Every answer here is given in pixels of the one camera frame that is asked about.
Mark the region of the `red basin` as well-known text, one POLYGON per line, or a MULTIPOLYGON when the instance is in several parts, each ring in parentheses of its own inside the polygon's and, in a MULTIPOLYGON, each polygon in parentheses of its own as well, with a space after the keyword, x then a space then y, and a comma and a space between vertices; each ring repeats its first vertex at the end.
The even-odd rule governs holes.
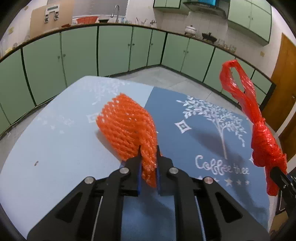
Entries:
POLYGON ((94 24, 97 21, 98 16, 84 16, 81 18, 77 18, 77 24, 94 24))

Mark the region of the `brown wooden door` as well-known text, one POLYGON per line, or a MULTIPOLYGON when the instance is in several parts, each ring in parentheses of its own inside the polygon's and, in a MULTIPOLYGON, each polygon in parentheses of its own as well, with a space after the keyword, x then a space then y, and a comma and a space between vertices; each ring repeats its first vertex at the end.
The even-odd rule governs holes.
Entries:
MULTIPOLYGON (((271 81, 276 87, 262 115, 267 124, 278 131, 295 106, 295 45, 285 34, 281 36, 280 51, 271 81)), ((278 138, 289 161, 295 155, 295 113, 278 134, 278 138)))

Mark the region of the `cardboard box with scale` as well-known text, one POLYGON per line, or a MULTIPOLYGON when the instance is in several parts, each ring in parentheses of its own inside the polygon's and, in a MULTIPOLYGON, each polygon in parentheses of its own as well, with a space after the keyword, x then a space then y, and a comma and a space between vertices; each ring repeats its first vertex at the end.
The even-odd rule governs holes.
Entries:
POLYGON ((54 1, 34 9, 30 20, 30 39, 72 25, 74 1, 54 1))

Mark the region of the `red plastic bag with handles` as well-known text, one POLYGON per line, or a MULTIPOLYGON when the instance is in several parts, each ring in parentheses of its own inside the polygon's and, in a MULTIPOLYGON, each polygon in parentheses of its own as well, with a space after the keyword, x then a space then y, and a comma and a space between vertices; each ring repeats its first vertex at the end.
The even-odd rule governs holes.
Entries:
POLYGON ((222 88, 229 92, 238 102, 242 111, 253 123, 251 148, 255 166, 264 167, 266 174, 266 191, 270 196, 277 196, 279 187, 272 180, 270 172, 278 167, 287 173, 287 155, 277 144, 272 132, 265 124, 265 118, 256 101, 256 92, 252 81, 237 60, 222 64, 219 79, 222 88))

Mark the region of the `green lower kitchen cabinets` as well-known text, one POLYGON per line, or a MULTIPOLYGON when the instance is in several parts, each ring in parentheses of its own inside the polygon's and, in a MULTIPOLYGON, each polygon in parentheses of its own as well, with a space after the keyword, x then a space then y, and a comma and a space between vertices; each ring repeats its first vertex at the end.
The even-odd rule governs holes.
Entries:
POLYGON ((234 99, 218 79, 237 55, 186 35, 122 24, 55 30, 28 40, 1 58, 1 132, 81 77, 118 76, 164 66, 234 99))

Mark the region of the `orange foam fruit net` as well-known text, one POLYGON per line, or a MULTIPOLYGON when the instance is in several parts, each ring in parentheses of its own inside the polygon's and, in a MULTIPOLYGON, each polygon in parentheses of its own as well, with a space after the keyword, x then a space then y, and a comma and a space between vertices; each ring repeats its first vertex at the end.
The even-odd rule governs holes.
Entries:
POLYGON ((157 131, 149 112, 121 93, 107 102, 96 118, 100 132, 118 156, 127 161, 142 156, 142 178, 156 188, 157 131))

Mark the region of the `dark blue tree mat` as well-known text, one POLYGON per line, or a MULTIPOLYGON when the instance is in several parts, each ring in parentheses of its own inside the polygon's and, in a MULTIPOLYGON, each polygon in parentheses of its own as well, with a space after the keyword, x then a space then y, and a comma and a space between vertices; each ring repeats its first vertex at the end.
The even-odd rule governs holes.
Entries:
MULTIPOLYGON (((237 131, 219 131, 213 118, 191 109, 202 103, 174 91, 155 87, 145 109, 156 124, 161 154, 189 176, 212 177, 263 227, 268 228, 270 201, 265 170, 251 159, 252 131, 248 118, 234 114, 237 131)), ((122 240, 175 240, 175 207, 142 182, 138 197, 125 197, 122 240)))

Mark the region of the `black wok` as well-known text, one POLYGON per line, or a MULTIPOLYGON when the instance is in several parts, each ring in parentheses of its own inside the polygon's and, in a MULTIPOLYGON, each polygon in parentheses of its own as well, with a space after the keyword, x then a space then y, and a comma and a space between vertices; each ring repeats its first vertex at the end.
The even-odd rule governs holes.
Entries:
POLYGON ((214 44, 217 41, 217 38, 215 38, 214 36, 212 36, 211 33, 202 33, 202 40, 209 41, 212 44, 214 44))

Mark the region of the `white cooking pot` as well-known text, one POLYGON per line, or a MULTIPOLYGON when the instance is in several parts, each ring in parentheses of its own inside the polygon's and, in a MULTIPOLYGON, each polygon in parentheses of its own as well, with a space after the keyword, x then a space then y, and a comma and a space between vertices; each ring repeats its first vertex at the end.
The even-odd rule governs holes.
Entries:
POLYGON ((197 30, 193 26, 187 26, 185 28, 185 35, 195 37, 197 30))

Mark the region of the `green upper cabinets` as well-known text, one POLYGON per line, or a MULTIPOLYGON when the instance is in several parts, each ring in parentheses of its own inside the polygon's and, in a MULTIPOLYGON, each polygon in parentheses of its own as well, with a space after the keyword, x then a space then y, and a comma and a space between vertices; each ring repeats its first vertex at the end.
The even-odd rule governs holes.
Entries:
POLYGON ((230 1, 228 18, 190 11, 185 1, 154 1, 154 10, 163 13, 161 28, 182 33, 185 25, 193 25, 199 35, 213 33, 224 38, 226 29, 240 31, 262 46, 269 44, 272 10, 267 1, 230 1))

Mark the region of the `chrome kitchen faucet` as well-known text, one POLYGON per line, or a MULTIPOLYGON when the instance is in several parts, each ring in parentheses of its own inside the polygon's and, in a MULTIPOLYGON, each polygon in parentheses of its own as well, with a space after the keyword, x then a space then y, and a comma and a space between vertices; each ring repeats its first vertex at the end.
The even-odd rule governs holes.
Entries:
POLYGON ((114 6, 113 13, 110 15, 111 19, 114 18, 114 15, 116 15, 114 23, 119 23, 119 13, 120 13, 120 6, 118 4, 116 4, 114 6))

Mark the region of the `range hood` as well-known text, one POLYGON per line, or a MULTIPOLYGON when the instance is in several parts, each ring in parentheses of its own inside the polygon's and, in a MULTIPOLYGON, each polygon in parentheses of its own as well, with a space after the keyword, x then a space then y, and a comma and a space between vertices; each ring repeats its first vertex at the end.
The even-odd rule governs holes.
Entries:
POLYGON ((228 18, 230 1, 185 1, 183 4, 192 12, 228 18))

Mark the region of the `window roller blind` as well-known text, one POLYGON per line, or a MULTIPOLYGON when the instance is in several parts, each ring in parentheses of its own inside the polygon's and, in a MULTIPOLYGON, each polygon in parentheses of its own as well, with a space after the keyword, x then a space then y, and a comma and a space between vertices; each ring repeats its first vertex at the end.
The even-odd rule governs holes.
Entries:
POLYGON ((111 15, 114 7, 119 5, 119 15, 125 16, 128 0, 76 0, 73 16, 111 15))

